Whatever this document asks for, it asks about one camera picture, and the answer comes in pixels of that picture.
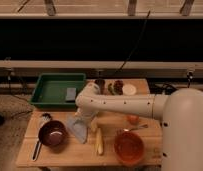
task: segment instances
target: wooden table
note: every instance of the wooden table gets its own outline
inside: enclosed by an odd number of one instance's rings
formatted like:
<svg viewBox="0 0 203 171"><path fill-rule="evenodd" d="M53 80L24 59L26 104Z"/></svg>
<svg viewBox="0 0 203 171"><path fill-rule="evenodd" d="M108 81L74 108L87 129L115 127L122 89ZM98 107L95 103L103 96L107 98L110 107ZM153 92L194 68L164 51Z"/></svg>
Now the wooden table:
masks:
<svg viewBox="0 0 203 171"><path fill-rule="evenodd" d="M139 94L149 93L147 82L144 79L124 80L137 87ZM32 154L38 135L39 117L42 113L48 112L53 119L65 123L69 115L75 111L61 110L39 110L34 109L29 121L27 131L17 158L18 167L63 167L63 166L116 166L120 165L117 161L113 142L116 131L122 128L135 127L128 123L126 115L113 112L100 112L97 116L99 127L102 129L104 138L104 154L98 156L95 153L95 134L89 130L87 143L81 144L69 133L69 137L62 145L50 149L46 146L41 147L37 161L32 161ZM162 131L158 121L147 118L140 118L139 125L148 124L149 128L136 130L135 132L143 139L145 144L145 156L141 165L159 165L161 163L161 142Z"/></svg>

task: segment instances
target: metal spoon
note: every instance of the metal spoon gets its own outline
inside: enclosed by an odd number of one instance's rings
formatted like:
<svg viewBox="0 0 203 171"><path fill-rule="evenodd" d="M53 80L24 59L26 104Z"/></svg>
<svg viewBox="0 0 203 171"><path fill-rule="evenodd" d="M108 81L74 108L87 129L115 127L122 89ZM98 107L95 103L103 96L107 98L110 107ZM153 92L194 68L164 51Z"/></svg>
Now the metal spoon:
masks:
<svg viewBox="0 0 203 171"><path fill-rule="evenodd" d="M138 129L144 129L144 128L148 128L148 124L144 124L144 125L140 125L138 127L135 128L130 128L130 129L124 129L124 131L134 131L134 130L138 130Z"/></svg>
<svg viewBox="0 0 203 171"><path fill-rule="evenodd" d="M43 124L45 124L46 122L49 122L51 119L52 119L52 117L49 113L42 114L42 116L40 117L39 129L43 126ZM42 143L37 138L36 145L34 147L33 156L32 156L33 161L37 160L41 146L42 146Z"/></svg>

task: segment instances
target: metal rod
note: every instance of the metal rod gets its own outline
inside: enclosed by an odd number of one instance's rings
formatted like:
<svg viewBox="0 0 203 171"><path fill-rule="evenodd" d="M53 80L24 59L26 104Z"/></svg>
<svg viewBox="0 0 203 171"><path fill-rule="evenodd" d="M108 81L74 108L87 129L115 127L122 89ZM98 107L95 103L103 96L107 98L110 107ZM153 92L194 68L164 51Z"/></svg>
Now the metal rod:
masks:
<svg viewBox="0 0 203 171"><path fill-rule="evenodd" d="M136 13L137 0L129 0L127 13L129 16L134 16Z"/></svg>
<svg viewBox="0 0 203 171"><path fill-rule="evenodd" d="M56 9L53 3L53 0L44 0L46 5L47 14L49 16L56 15Z"/></svg>
<svg viewBox="0 0 203 171"><path fill-rule="evenodd" d="M194 0L185 0L183 6L180 9L180 13L183 16L189 16L193 3L194 3Z"/></svg>

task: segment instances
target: green plastic tray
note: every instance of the green plastic tray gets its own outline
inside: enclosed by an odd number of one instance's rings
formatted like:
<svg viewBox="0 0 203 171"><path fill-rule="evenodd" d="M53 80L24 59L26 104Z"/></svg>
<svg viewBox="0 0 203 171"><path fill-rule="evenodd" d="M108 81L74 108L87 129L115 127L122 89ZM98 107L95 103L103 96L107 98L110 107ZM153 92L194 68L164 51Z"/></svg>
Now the green plastic tray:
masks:
<svg viewBox="0 0 203 171"><path fill-rule="evenodd" d="M66 102L67 88L76 88L77 94L86 84L83 73L46 73L38 78L30 103L37 108L76 108L75 102Z"/></svg>

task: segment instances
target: table leg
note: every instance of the table leg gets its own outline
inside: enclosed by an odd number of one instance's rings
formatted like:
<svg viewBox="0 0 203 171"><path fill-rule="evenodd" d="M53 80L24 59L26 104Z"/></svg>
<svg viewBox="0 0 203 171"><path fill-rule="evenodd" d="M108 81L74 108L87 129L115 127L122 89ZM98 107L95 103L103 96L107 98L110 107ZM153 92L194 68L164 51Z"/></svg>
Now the table leg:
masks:
<svg viewBox="0 0 203 171"><path fill-rule="evenodd" d="M48 167L39 167L41 171L51 171Z"/></svg>

